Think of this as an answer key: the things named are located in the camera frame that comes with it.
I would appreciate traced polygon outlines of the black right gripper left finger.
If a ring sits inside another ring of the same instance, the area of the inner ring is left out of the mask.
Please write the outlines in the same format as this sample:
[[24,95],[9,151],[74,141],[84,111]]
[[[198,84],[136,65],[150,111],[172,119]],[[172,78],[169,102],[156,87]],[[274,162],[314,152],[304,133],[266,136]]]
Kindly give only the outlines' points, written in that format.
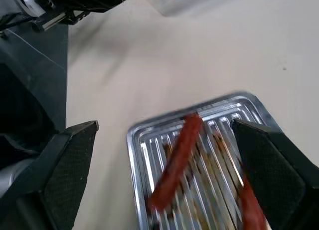
[[72,230],[98,130],[98,121],[71,126],[0,169],[0,230]]

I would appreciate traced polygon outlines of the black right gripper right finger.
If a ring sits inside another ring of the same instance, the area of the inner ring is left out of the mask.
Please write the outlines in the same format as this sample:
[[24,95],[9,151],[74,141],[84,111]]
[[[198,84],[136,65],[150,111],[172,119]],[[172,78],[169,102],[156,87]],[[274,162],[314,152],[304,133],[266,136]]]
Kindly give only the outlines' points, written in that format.
[[319,167],[279,130],[239,119],[231,128],[272,230],[319,230]]

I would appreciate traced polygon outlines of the red sausage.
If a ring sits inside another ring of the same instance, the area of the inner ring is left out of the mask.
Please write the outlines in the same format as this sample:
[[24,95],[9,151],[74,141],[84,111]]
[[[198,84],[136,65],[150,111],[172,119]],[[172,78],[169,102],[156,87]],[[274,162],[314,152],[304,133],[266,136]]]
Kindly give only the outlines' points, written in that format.
[[243,230],[267,230],[265,216],[246,176],[243,184],[240,193]]
[[167,161],[160,180],[147,201],[150,212],[158,211],[161,213],[171,204],[180,185],[184,170],[191,159],[192,148],[195,147],[199,139],[199,132],[202,126],[203,120],[197,113],[184,117],[184,125],[176,139],[172,154]]

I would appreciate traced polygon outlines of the silver ribbed metal tray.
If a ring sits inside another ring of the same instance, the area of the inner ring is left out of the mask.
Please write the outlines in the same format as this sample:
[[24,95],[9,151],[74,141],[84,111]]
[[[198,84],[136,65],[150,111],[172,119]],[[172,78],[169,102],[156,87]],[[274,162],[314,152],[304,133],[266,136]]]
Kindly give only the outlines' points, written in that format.
[[[166,165],[186,115],[204,122],[193,159],[173,203],[162,213],[149,212],[147,199]],[[242,230],[242,169],[231,129],[233,119],[273,128],[278,124],[262,102],[248,92],[235,92],[172,111],[132,126],[126,135],[139,230]]]

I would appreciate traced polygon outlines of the black and silver robot body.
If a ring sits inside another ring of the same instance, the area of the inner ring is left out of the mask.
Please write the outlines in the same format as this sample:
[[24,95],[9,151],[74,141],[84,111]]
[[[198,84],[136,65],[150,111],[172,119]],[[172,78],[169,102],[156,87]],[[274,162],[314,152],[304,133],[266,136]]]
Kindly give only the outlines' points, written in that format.
[[0,198],[57,132],[33,94],[0,63]]

